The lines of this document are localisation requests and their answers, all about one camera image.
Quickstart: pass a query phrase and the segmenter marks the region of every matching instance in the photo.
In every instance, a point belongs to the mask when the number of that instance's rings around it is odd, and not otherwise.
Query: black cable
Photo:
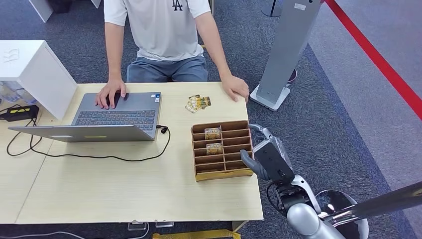
[[[20,104],[14,104],[13,106],[11,106],[11,107],[8,107],[8,108],[6,108],[6,109],[3,109],[3,110],[0,110],[0,113],[1,112],[3,112],[3,111],[7,111],[7,110],[9,110],[9,109],[11,109],[11,108],[14,108],[14,107],[16,107],[16,106],[18,106],[18,107],[22,107]]]
[[[72,157],[78,157],[78,158],[97,158],[97,159],[115,158],[115,159],[119,159],[119,160],[123,160],[123,161],[127,161],[127,162],[141,162],[141,161],[145,161],[145,160],[148,160],[148,159],[153,159],[153,158],[160,157],[166,151],[166,148],[167,148],[167,146],[170,143],[171,133],[170,133],[169,128],[167,126],[163,126],[163,125],[157,125],[157,128],[161,128],[161,133],[163,133],[163,134],[166,133],[166,132],[168,132],[169,133],[169,139],[167,140],[166,146],[164,146],[164,149],[163,149],[163,151],[160,154],[158,154],[157,156],[154,156],[154,157],[149,157],[149,158],[144,158],[144,159],[129,160],[129,159],[124,159],[124,158],[120,158],[120,157],[116,157],[116,156],[100,156],[100,157],[97,157],[97,156],[76,155],[76,154],[51,155],[51,154],[47,154],[47,153],[44,153],[44,152],[40,152],[40,151],[35,150],[34,147],[36,146],[36,144],[35,145],[32,145],[33,137],[31,137],[31,141],[29,143],[29,150],[32,150],[32,151],[34,151],[36,153],[39,153],[39,154],[42,154],[42,155],[45,155],[45,156],[54,157],[54,158],[63,157],[63,156],[72,156]]]
[[[273,186],[274,185],[274,182],[271,182],[270,184],[268,184],[268,186],[267,186],[267,189],[265,190],[265,194],[267,195],[267,199],[268,199],[268,201],[270,202],[270,204],[271,204],[271,206],[273,206],[273,208],[277,211],[277,212],[279,212],[279,213],[281,213],[282,215],[284,215],[284,213],[283,213],[283,211],[282,210],[280,210],[275,204],[274,204],[274,202],[271,200],[271,198],[270,198],[270,194],[269,194],[269,191],[270,191],[270,188],[271,188],[271,186]]]
[[[34,119],[31,119],[31,121],[29,121],[26,125],[25,125],[25,127],[27,127],[30,123],[32,123],[32,122],[34,122],[34,124],[33,124],[33,126],[37,126],[37,124],[36,124],[36,122],[35,122],[36,120],[34,120]],[[11,146],[11,144],[14,142],[14,140],[21,134],[22,132],[19,132],[19,133],[17,133],[13,138],[12,138],[12,140],[9,142],[9,144],[7,145],[7,147],[6,147],[6,152],[7,152],[7,154],[8,155],[10,155],[10,156],[20,156],[20,155],[22,155],[22,154],[24,154],[24,153],[26,153],[26,152],[28,152],[28,151],[30,151],[31,149],[29,148],[29,149],[27,149],[27,150],[25,150],[24,152],[21,152],[21,153],[17,153],[17,154],[12,154],[11,152],[10,152],[10,150],[9,150],[9,148],[10,148],[10,146]],[[33,141],[33,139],[34,139],[34,136],[33,135],[31,135],[31,142]],[[36,144],[34,144],[34,147],[35,146],[37,146],[37,144],[39,144],[40,142],[41,142],[41,140],[42,140],[42,137],[40,137],[40,139],[37,141],[37,143]]]

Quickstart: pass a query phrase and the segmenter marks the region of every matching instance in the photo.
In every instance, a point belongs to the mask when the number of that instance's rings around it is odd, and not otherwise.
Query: gray shorts
[[[127,67],[127,83],[206,82],[205,58],[197,56],[182,61],[155,61],[138,57]]]

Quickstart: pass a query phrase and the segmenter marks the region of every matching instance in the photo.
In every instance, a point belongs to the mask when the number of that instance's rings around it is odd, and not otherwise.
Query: white t-shirt
[[[208,0],[104,0],[104,19],[124,26],[129,16],[138,57],[180,61],[202,55],[195,25]]]

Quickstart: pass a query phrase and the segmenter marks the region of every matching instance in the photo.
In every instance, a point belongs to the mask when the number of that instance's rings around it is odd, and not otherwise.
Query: laptop
[[[86,93],[72,125],[9,127],[63,142],[153,141],[160,112],[161,92],[120,93],[114,109],[95,106],[95,93]]]

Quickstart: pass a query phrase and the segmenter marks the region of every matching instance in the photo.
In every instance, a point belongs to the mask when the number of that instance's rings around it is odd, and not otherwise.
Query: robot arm
[[[255,160],[244,150],[241,159],[258,177],[271,181],[267,187],[268,200],[305,239],[344,239],[339,230],[348,238],[366,239],[367,218],[422,204],[422,182],[361,203],[336,190],[325,190],[315,197],[306,180],[293,173],[281,140],[260,125],[249,127],[262,133],[265,140],[253,148]],[[268,196],[272,185],[275,185],[277,205]]]
[[[305,239],[344,239],[331,224],[318,217],[321,209],[315,195],[306,180],[293,173],[281,141],[260,125],[250,124],[249,127],[262,133],[265,140],[253,148],[256,160],[245,150],[241,150],[240,155],[259,178],[275,185],[278,199],[275,209],[287,217],[293,229]]]

